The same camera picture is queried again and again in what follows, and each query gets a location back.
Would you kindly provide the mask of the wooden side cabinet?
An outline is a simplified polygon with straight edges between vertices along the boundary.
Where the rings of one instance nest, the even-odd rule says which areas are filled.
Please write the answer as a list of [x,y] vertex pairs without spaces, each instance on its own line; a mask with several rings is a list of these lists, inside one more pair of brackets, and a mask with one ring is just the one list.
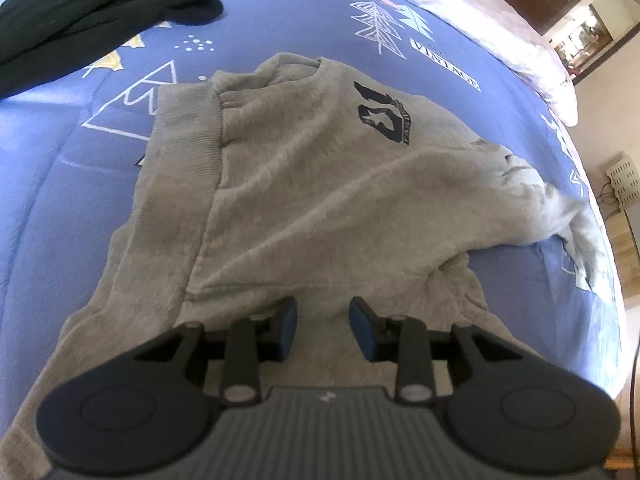
[[639,298],[639,249],[623,211],[608,217],[605,220],[605,229],[612,245],[625,306],[629,309]]

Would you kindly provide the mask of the white floral duvet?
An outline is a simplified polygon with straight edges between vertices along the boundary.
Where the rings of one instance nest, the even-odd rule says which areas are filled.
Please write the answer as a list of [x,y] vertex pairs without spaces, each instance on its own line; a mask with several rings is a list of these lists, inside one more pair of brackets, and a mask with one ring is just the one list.
[[578,124],[573,81],[559,55],[504,0],[407,0],[473,40],[535,90],[567,127]]

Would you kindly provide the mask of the white power strip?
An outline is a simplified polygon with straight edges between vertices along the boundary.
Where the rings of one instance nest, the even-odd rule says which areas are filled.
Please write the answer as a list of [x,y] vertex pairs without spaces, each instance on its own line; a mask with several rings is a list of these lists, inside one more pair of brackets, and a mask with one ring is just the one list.
[[610,180],[620,210],[626,210],[639,203],[639,170],[628,155],[622,156],[617,162],[608,166],[605,174]]

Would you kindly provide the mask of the black folded garment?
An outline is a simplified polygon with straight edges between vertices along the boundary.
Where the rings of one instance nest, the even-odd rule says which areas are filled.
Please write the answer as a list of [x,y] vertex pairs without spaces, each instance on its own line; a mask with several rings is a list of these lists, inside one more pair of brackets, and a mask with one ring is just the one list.
[[6,0],[1,5],[1,95],[93,63],[162,21],[206,25],[220,0]]

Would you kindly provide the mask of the blue printed bed quilt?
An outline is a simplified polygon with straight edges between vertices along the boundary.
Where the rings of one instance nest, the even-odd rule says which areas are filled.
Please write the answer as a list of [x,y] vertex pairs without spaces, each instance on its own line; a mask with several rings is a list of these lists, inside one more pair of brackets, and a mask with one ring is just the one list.
[[563,192],[591,195],[546,102],[500,61],[404,0],[222,0],[212,24],[160,24],[109,58],[1,104],[1,423],[9,427],[70,315],[85,307],[166,84],[246,73],[292,52],[333,58],[450,110]]

